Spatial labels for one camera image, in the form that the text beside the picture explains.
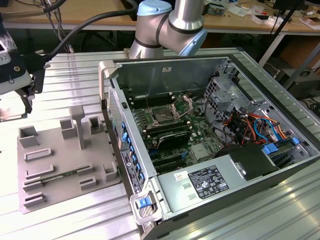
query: blue wire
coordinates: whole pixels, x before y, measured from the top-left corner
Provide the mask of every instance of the blue wire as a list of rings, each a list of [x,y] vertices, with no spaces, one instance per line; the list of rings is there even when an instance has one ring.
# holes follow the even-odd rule
[[[273,124],[272,124],[268,119],[265,119],[265,118],[263,118],[263,117],[256,119],[256,120],[254,121],[254,124],[253,124],[254,131],[255,131],[255,133],[256,133],[258,136],[260,136],[261,138],[263,138],[264,140],[266,140],[267,143],[269,142],[268,139],[267,139],[265,136],[261,135],[261,134],[258,132],[258,129],[257,129],[257,121],[258,121],[259,119],[265,120],[265,121],[270,125],[270,127],[271,127],[274,135],[276,136],[276,138],[277,138],[279,141],[282,140],[282,138],[279,138],[279,137],[278,137],[278,134],[277,134],[277,132],[276,132]]]

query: wooden desk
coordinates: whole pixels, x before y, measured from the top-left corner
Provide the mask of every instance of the wooden desk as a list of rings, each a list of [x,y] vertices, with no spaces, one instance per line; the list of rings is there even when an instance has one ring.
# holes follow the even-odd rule
[[[25,3],[32,3],[32,0],[21,0]],[[266,4],[253,0],[247,3],[251,6],[264,6],[265,11],[269,15],[273,15],[275,10],[268,7]],[[15,0],[10,0],[8,7],[0,7],[0,12],[17,12],[32,10],[36,6],[27,6]],[[77,24],[104,12],[123,10],[124,6],[120,0],[67,0],[60,8],[63,28],[70,30]],[[8,29],[51,29],[51,25],[45,16],[35,16],[29,18],[12,19],[4,23]],[[225,16],[204,16],[204,27],[209,33],[234,33],[234,34],[270,34],[271,27],[265,24],[257,24],[251,20],[251,17],[237,16],[229,11],[225,12]],[[86,30],[119,30],[119,31],[134,31],[136,22],[132,21],[129,16],[118,16],[106,18],[95,22],[85,28]],[[261,65],[269,59],[276,47],[282,41],[285,35],[315,35],[320,36],[320,31],[315,31],[299,21],[299,17],[294,16],[291,23],[283,28],[282,32],[277,36],[268,51],[265,53],[261,61]]]

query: power supply label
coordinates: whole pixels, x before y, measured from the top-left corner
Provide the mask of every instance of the power supply label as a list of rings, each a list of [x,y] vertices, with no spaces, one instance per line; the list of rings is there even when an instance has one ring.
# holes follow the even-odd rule
[[[188,176],[201,199],[209,198],[229,189],[215,165],[189,173]]]

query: aluminum extrusion table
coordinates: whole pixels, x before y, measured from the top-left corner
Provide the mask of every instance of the aluminum extrusion table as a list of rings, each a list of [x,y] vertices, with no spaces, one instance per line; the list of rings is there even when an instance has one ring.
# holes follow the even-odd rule
[[[271,84],[262,68],[236,48],[200,50],[197,54],[234,54],[265,85]],[[18,211],[17,136],[18,128],[34,125],[37,131],[58,128],[59,119],[69,116],[69,106],[83,105],[84,120],[100,116],[98,63],[124,58],[122,52],[60,54],[46,71],[43,93],[36,96],[33,112],[25,119],[0,123],[0,236],[5,239],[126,239],[140,234],[122,183],[91,192],[28,214]],[[268,89],[296,112],[297,118],[317,137],[316,118],[305,117],[284,89]],[[11,92],[0,99],[18,98]],[[307,167],[276,187],[258,193],[233,206],[189,224],[164,237],[184,239],[319,239],[320,162]]]

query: motherboard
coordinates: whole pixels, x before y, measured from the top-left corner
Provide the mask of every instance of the motherboard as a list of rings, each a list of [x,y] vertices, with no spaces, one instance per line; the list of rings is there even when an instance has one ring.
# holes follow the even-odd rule
[[[135,123],[159,174],[212,159],[222,140],[191,93],[142,97],[131,105]]]

